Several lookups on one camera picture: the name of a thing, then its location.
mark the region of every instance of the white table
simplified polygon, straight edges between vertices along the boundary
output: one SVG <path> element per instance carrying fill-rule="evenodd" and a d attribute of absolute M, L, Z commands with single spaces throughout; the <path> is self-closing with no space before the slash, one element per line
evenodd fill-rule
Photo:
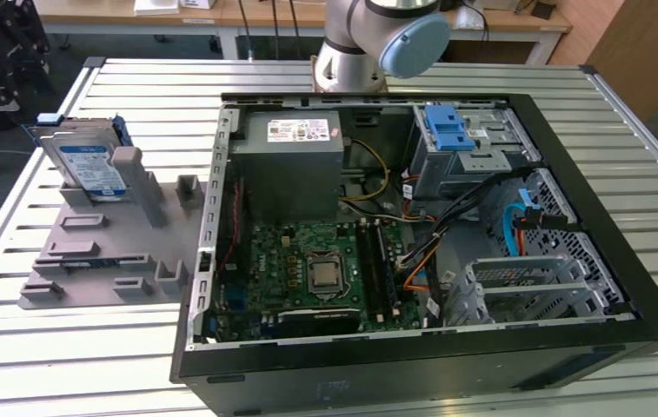
<path fill-rule="evenodd" d="M 446 64 L 413 80 L 389 79 L 389 86 L 532 94 L 658 283 L 658 142 L 598 76 L 577 68 Z M 83 69 L 61 111 L 119 113 L 158 180 L 190 173 L 207 180 L 219 94 L 307 90 L 307 63 L 110 59 Z M 35 311 L 15 306 L 62 203 L 59 184 L 37 150 L 0 209 L 0 415 L 211 415 L 187 388 L 169 382 L 177 304 Z M 656 416 L 658 354 L 622 361 L 553 391 L 351 411 Z"/>
<path fill-rule="evenodd" d="M 221 41 L 223 58 L 227 60 L 238 59 L 237 38 L 246 36 L 243 26 L 217 26 L 211 23 L 187 23 L 182 25 L 154 25 L 154 24 L 91 24 L 91 23 L 45 23 L 43 28 L 49 34 L 70 35 L 207 35 L 217 36 Z M 253 27 L 251 36 L 274 36 L 274 28 Z M 529 53 L 529 65 L 545 65 L 553 51 L 558 45 L 558 40 L 564 35 L 565 28 L 556 27 L 554 30 L 542 31 L 506 31 L 493 30 L 490 32 L 491 42 L 532 42 L 536 44 Z M 323 37 L 323 28 L 299 28 L 301 36 Z M 453 41 L 481 41 L 483 31 L 481 30 L 453 30 L 450 40 Z M 295 36 L 293 28 L 281 28 L 281 36 Z"/>

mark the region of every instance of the table leg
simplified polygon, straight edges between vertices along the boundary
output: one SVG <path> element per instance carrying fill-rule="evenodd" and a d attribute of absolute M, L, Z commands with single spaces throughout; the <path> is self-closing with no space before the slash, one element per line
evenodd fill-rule
<path fill-rule="evenodd" d="M 540 32 L 538 43 L 536 43 L 533 51 L 529 53 L 528 65 L 548 65 L 561 35 L 564 35 L 562 32 Z"/>
<path fill-rule="evenodd" d="M 223 59 L 238 59 L 238 28 L 218 28 L 218 37 L 221 39 L 221 49 L 223 50 Z"/>

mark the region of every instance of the ram slot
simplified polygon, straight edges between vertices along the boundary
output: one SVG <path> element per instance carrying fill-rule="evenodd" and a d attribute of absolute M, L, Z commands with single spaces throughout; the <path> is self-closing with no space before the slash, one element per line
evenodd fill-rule
<path fill-rule="evenodd" d="M 359 250 L 362 287 L 365 289 L 365 303 L 367 316 L 375 318 L 378 323 L 390 316 L 390 304 L 386 296 L 386 285 L 383 280 L 382 265 L 378 262 L 378 234 L 373 224 L 365 219 L 358 221 L 355 229 L 357 247 Z"/>
<path fill-rule="evenodd" d="M 378 245 L 378 254 L 379 258 L 377 262 L 379 262 L 379 269 L 382 274 L 382 279 L 386 284 L 386 298 L 387 305 L 390 306 L 390 314 L 394 317 L 401 315 L 401 311 L 398 310 L 398 293 L 395 292 L 395 283 L 394 283 L 394 266 L 390 262 L 390 256 L 387 253 L 386 246 L 386 235 L 383 234 L 383 226 L 381 224 L 379 219 L 375 220 L 375 224 L 373 225 L 375 229 L 375 244 Z"/>

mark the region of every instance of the orange wire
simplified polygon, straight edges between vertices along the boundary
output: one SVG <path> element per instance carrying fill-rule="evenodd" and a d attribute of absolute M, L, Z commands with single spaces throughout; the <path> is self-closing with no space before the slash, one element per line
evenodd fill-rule
<path fill-rule="evenodd" d="M 517 249 L 519 250 L 519 256 L 525 255 L 525 230 L 517 230 Z"/>
<path fill-rule="evenodd" d="M 441 246 L 441 243 L 437 242 L 437 245 L 434 246 L 434 248 L 431 248 L 430 253 L 426 254 L 426 256 L 423 257 L 422 261 L 419 262 L 419 265 L 417 265 L 417 268 L 414 268 L 414 271 L 409 275 L 409 278 L 406 278 L 406 281 L 403 283 L 403 289 L 418 289 L 418 288 L 422 288 L 422 286 L 411 286 L 410 284 L 411 284 L 411 281 L 414 280 L 414 277 L 417 276 L 417 274 L 422 270 L 423 265 L 426 264 L 426 262 L 430 260 L 431 256 L 434 255 L 434 252 L 437 252 L 437 248 L 439 246 Z"/>
<path fill-rule="evenodd" d="M 403 201 L 403 207 L 401 209 L 401 211 L 403 211 L 403 218 L 409 219 L 409 220 L 419 220 L 422 218 L 419 215 L 411 215 L 409 213 L 409 203 L 410 202 L 411 202 L 411 200 L 409 200 L 409 199 L 405 199 L 405 201 Z M 434 217 L 433 215 L 426 215 L 426 219 L 431 220 L 433 222 L 437 221 L 437 217 Z"/>

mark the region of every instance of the power supply label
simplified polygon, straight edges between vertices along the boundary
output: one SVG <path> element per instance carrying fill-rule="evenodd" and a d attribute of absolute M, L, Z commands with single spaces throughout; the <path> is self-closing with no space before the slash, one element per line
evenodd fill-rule
<path fill-rule="evenodd" d="M 99 196 L 125 194 L 121 173 L 110 165 L 110 153 L 103 146 L 61 146 L 61 156 L 85 190 Z"/>
<path fill-rule="evenodd" d="M 270 121 L 267 142 L 321 142 L 330 140 L 327 119 Z"/>

